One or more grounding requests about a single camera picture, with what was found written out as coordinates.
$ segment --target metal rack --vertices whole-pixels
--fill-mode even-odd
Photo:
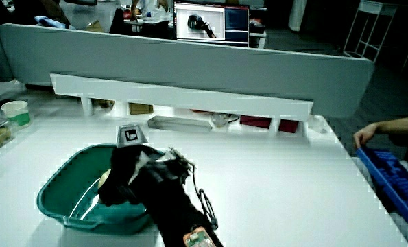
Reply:
[[[398,9],[398,5],[397,4],[391,4],[391,3],[380,3],[380,2],[376,2],[376,1],[366,1],[366,0],[361,0],[361,2],[359,3],[359,7],[356,11],[356,15],[355,15],[355,19],[353,20],[353,24],[352,27],[350,28],[350,32],[348,33],[347,36],[347,40],[346,40],[346,44],[344,45],[344,50],[343,53],[346,54],[347,56],[351,56],[351,57],[358,57],[358,58],[365,58],[365,53],[367,51],[367,48],[371,48],[373,50],[376,51],[375,55],[374,55],[374,59],[373,62],[376,62],[377,57],[379,55],[379,53],[381,52],[383,43],[385,42],[385,38],[388,34],[389,28],[391,26],[391,23],[394,19],[394,15],[396,14],[396,11]],[[371,15],[376,15],[376,19],[374,21],[373,26],[371,27],[371,31],[370,31],[370,35],[368,36],[367,41],[362,40],[363,38],[363,34],[365,33],[365,29],[368,28],[368,21],[370,19],[370,15],[367,16],[366,20],[365,20],[365,25],[363,26],[362,32],[360,34],[358,43],[356,45],[356,49],[354,51],[348,51],[347,50],[347,46],[348,46],[348,41],[350,39],[350,36],[352,35],[353,31],[354,31],[354,27],[355,27],[355,22],[357,20],[357,17],[360,14],[360,12],[365,12]],[[389,24],[387,29],[385,30],[385,33],[382,37],[382,41],[380,44],[375,45],[372,44],[372,35],[374,33],[376,24],[378,23],[378,19],[380,16],[390,16],[390,20],[389,20]],[[364,45],[365,47],[363,48],[363,51],[361,53],[358,52],[359,47],[361,45]]]

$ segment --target teal plastic bowl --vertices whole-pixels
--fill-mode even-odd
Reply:
[[[66,227],[131,235],[152,223],[142,204],[94,204],[97,181],[110,169],[113,144],[93,145],[74,154],[39,191],[39,210]]]

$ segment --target computer monitor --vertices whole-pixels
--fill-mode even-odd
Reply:
[[[178,40],[249,46],[248,5],[175,1],[173,7]]]

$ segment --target blue tray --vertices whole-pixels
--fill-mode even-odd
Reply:
[[[408,171],[389,150],[359,148],[357,155],[408,223]]]

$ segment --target white shirt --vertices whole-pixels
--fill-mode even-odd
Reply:
[[[141,14],[143,16],[147,16],[148,12],[151,12],[152,16],[154,16],[154,12],[163,11],[165,12],[164,8],[160,6],[158,8],[158,0],[139,0]]]

